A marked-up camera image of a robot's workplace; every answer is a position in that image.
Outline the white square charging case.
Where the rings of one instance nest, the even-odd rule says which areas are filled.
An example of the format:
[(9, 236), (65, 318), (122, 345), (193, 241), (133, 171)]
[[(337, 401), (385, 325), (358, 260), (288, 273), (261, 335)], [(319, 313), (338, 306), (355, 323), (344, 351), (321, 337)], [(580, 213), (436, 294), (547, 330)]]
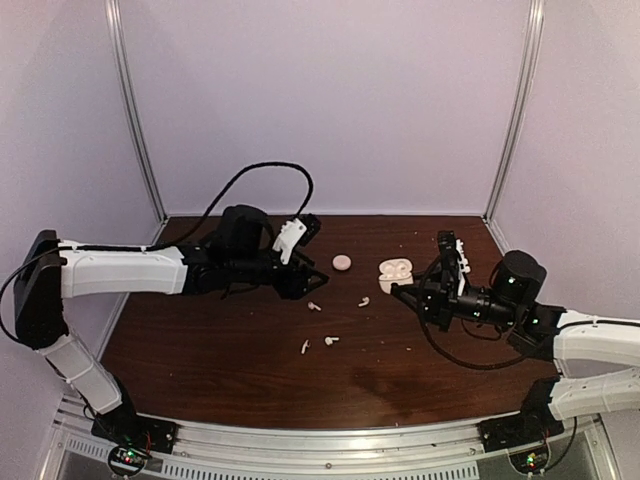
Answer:
[(394, 284), (409, 285), (414, 282), (413, 264), (407, 258), (394, 258), (382, 261), (379, 266), (378, 284), (383, 293), (390, 295)]

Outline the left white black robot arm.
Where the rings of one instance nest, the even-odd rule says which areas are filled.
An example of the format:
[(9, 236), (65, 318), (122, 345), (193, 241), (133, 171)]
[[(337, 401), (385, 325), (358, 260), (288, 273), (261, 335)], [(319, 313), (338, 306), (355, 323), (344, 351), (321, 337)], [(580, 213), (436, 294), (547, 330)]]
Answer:
[(14, 339), (61, 373), (121, 443), (133, 444), (143, 436), (143, 421), (126, 389), (72, 332), (64, 300), (110, 293), (230, 295), (235, 285), (270, 286), (282, 299), (299, 300), (328, 281), (298, 251), (320, 228), (315, 215), (303, 214), (274, 231), (265, 212), (237, 205), (226, 208), (217, 227), (197, 242), (89, 245), (43, 230), (7, 280), (13, 289)]

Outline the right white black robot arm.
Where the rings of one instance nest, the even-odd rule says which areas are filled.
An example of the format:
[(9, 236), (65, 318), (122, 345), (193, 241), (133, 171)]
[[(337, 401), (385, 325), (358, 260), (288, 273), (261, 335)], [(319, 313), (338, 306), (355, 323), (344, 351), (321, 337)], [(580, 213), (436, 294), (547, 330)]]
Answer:
[[(413, 310), (432, 348), (452, 363), (476, 371), (510, 368), (527, 359), (554, 364), (555, 377), (532, 387), (528, 404), (513, 419), (519, 440), (535, 440), (551, 424), (590, 414), (639, 407), (639, 323), (544, 305), (537, 295), (546, 270), (532, 256), (507, 252), (490, 283), (477, 287), (463, 254), (444, 250), (420, 273), (399, 258), (379, 266), (381, 289)], [(490, 325), (516, 351), (515, 358), (474, 364), (438, 345), (430, 331), (453, 320)]]

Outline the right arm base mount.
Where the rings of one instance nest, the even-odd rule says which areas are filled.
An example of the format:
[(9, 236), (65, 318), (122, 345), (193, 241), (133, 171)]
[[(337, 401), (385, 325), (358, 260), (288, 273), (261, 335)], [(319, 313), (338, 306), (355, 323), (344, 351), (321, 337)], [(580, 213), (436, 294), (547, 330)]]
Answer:
[(533, 476), (551, 465), (548, 441), (565, 431), (562, 421), (551, 413), (551, 391), (558, 377), (537, 380), (517, 413), (487, 419), (478, 424), (485, 453), (505, 450), (517, 473)]

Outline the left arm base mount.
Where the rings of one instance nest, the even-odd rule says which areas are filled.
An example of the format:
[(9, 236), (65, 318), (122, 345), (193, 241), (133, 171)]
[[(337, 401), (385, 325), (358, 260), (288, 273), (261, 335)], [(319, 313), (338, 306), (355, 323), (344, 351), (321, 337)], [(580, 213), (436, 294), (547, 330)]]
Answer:
[(151, 463), (154, 453), (174, 451), (177, 424), (140, 415), (122, 382), (115, 378), (115, 383), (121, 393), (119, 406), (100, 414), (86, 404), (83, 412), (92, 421), (91, 434), (113, 444), (106, 460), (111, 472), (119, 478), (130, 479)]

